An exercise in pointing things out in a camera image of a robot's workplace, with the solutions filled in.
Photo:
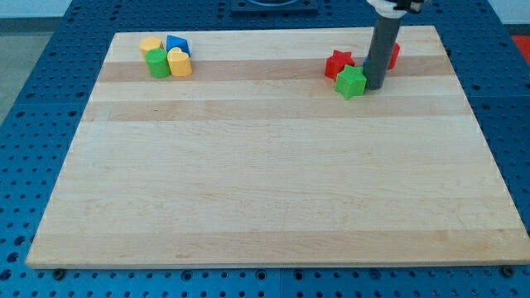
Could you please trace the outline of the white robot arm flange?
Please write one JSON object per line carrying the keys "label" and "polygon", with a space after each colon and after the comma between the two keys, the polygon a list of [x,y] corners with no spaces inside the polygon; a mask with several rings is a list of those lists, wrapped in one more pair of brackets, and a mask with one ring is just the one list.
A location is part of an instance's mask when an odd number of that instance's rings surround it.
{"label": "white robot arm flange", "polygon": [[419,14],[430,3],[430,0],[367,0],[381,17],[398,19],[407,13]]}

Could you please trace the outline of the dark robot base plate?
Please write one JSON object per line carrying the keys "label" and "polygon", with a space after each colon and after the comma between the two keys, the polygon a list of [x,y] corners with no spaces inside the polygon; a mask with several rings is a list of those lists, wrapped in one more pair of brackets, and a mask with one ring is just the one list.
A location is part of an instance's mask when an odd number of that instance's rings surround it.
{"label": "dark robot base plate", "polygon": [[317,12],[319,0],[231,0],[233,15],[251,13]]}

